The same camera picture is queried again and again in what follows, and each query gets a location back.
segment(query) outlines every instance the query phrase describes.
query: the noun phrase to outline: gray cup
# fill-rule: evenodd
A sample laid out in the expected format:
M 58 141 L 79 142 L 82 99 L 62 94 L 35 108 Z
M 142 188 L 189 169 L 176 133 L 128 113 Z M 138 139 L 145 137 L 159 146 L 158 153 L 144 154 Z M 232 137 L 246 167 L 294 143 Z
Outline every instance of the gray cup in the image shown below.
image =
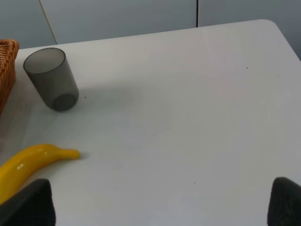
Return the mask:
M 76 104 L 79 89 L 64 51 L 59 48 L 38 50 L 27 57 L 23 68 L 47 107 L 61 112 Z

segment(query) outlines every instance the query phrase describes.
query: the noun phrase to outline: cup rim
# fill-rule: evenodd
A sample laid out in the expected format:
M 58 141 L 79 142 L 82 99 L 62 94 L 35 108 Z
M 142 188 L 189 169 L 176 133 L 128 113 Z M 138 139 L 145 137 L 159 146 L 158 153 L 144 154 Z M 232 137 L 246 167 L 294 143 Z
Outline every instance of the cup rim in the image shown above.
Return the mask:
M 52 48 L 52 49 L 57 49 L 57 50 L 61 51 L 61 52 L 63 53 L 63 55 L 64 55 L 64 59 L 62 60 L 62 62 L 61 62 L 57 67 L 55 67 L 55 68 L 53 68 L 53 69 L 51 69 L 51 70 L 49 70 L 49 71 L 41 72 L 41 73 L 32 73 L 32 72 L 29 72 L 28 70 L 25 69 L 25 63 L 26 63 L 26 61 L 28 60 L 28 58 L 29 58 L 31 55 L 33 55 L 33 54 L 35 54 L 35 53 L 37 53 L 37 52 L 40 52 L 40 51 L 42 51 L 42 50 L 50 49 L 50 48 Z M 48 72 L 51 72 L 51 71 L 55 70 L 56 68 L 58 68 L 59 66 L 61 66 L 61 65 L 65 62 L 65 60 L 66 60 L 66 54 L 65 54 L 65 52 L 64 52 L 63 50 L 61 50 L 60 48 L 55 48 L 55 47 L 42 48 L 42 49 L 39 49 L 39 50 L 37 50 L 37 51 L 31 53 L 31 54 L 24 60 L 24 63 L 23 63 L 23 69 L 25 70 L 26 73 L 29 73 L 29 74 L 44 74 L 44 73 L 48 73 Z

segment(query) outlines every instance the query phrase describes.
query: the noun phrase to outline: white wall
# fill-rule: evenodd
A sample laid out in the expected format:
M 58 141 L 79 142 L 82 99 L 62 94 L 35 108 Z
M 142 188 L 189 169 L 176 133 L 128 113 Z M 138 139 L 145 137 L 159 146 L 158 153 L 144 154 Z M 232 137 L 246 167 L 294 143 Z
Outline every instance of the white wall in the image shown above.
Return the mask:
M 268 19 L 301 59 L 301 0 L 199 0 L 199 26 Z
M 0 0 L 0 39 L 15 39 L 20 48 L 55 45 L 39 0 Z
M 58 44 L 196 27 L 197 0 L 41 0 Z

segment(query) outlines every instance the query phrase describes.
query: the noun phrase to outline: toy banana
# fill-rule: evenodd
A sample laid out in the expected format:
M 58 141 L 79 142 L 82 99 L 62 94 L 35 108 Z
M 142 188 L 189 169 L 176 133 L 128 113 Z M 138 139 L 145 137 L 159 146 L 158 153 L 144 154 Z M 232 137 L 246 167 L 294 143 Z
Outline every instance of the toy banana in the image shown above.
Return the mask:
M 23 149 L 0 167 L 0 204 L 12 197 L 36 170 L 60 159 L 79 157 L 77 150 L 48 144 Z

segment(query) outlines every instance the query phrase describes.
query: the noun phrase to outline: table surface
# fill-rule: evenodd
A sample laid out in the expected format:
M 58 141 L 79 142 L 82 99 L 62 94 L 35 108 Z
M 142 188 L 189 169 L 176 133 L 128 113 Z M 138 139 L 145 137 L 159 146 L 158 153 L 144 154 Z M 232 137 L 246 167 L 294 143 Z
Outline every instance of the table surface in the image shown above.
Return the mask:
M 301 184 L 301 63 L 257 20 L 56 46 L 80 89 L 56 113 L 16 59 L 0 164 L 37 143 L 83 158 L 36 172 L 57 225 L 266 225 L 273 180 Z

